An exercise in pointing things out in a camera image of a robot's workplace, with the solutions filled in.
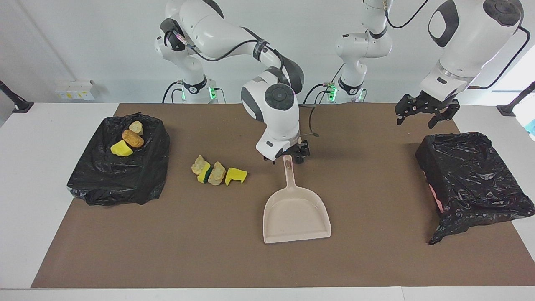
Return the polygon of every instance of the black mounting post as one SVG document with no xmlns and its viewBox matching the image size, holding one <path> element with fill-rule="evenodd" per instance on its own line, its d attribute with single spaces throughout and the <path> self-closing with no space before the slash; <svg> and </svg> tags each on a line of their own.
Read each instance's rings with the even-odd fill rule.
<svg viewBox="0 0 535 301">
<path fill-rule="evenodd" d="M 513 108 L 519 104 L 526 96 L 530 95 L 535 90 L 535 81 L 531 83 L 531 85 L 526 88 L 526 90 L 522 91 L 520 95 L 518 95 L 515 100 L 513 100 L 510 104 L 505 106 L 496 106 L 498 111 L 503 116 L 509 116 L 509 117 L 515 117 L 515 114 L 513 113 Z"/>
<path fill-rule="evenodd" d="M 4 94 L 7 95 L 9 99 L 11 99 L 11 101 L 15 104 L 15 109 L 13 109 L 13 113 L 26 113 L 34 104 L 33 101 L 26 101 L 24 98 L 15 94 L 15 92 L 11 91 L 1 80 L 0 90 L 2 90 L 2 92 L 4 92 Z"/>
</svg>

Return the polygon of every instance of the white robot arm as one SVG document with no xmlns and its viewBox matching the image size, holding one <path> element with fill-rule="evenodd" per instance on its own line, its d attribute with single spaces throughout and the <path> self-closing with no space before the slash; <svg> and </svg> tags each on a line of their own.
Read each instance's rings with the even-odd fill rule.
<svg viewBox="0 0 535 301">
<path fill-rule="evenodd" d="M 387 56 L 392 50 L 392 38 L 386 30 L 385 10 L 389 10 L 392 1 L 364 0 L 362 6 L 362 25 L 364 33 L 344 34 L 337 41 L 337 54 L 342 58 L 344 67 L 338 80 L 338 87 L 345 93 L 338 93 L 340 98 L 353 100 L 360 91 L 366 76 L 363 58 Z"/>
<path fill-rule="evenodd" d="M 206 77 L 200 62 L 188 57 L 191 54 L 208 61 L 247 54 L 268 67 L 241 90 L 246 111 L 266 124 L 256 149 L 271 161 L 293 154 L 297 162 L 302 162 L 308 149 L 306 144 L 298 143 L 299 108 L 295 96 L 304 84 L 301 68 L 249 29 L 228 23 L 213 0 L 173 0 L 165 12 L 167 19 L 162 23 L 163 36 L 157 40 L 157 51 L 159 48 L 164 58 L 173 57 L 172 62 L 184 73 L 184 82 L 199 83 L 196 91 L 203 88 Z"/>
<path fill-rule="evenodd" d="M 398 125 L 421 112 L 435 115 L 430 129 L 437 122 L 451 120 L 460 108 L 457 94 L 469 87 L 509 41 L 523 17 L 519 0 L 448 0 L 439 6 L 428 29 L 444 53 L 420 84 L 419 96 L 406 94 L 396 105 Z"/>
</svg>

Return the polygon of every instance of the black trash bag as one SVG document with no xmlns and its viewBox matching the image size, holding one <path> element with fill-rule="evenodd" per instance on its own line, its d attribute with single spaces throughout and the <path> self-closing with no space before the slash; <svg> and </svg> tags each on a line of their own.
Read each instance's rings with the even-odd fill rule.
<svg viewBox="0 0 535 301">
<path fill-rule="evenodd" d="M 430 245 L 471 226 L 535 214 L 533 202 L 481 133 L 427 136 L 416 159 L 434 190 L 440 216 Z"/>
<path fill-rule="evenodd" d="M 134 153 L 119 157 L 110 147 L 121 141 L 130 124 L 143 124 L 145 143 Z M 67 187 L 89 205 L 140 205 L 162 193 L 169 162 L 169 135 L 163 122 L 141 113 L 102 121 L 78 161 Z"/>
</svg>

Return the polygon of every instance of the pink dustpan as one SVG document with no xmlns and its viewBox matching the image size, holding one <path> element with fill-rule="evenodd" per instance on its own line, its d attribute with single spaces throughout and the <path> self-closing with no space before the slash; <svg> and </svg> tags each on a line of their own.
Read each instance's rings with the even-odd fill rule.
<svg viewBox="0 0 535 301">
<path fill-rule="evenodd" d="M 295 185 L 292 156 L 284 156 L 286 188 L 275 192 L 264 208 L 266 244 L 331 236 L 331 222 L 321 198 Z"/>
</svg>

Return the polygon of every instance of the brown mat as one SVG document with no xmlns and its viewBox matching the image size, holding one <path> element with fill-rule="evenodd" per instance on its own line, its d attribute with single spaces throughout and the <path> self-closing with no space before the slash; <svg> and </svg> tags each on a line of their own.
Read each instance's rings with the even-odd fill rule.
<svg viewBox="0 0 535 301">
<path fill-rule="evenodd" d="M 262 214 L 285 186 L 284 169 L 262 161 L 264 126 L 240 104 L 122 104 L 171 136 L 167 184 L 144 206 L 90 207 L 74 200 L 33 288 L 260 288 L 535 285 L 535 263 L 513 225 L 474 227 L 427 245 L 438 217 L 414 153 L 430 115 L 398 127 L 392 104 L 322 106 L 299 186 L 325 203 L 332 237 L 265 245 Z M 302 109 L 303 125 L 309 109 Z M 229 187 L 202 185 L 198 154 L 250 172 Z"/>
</svg>

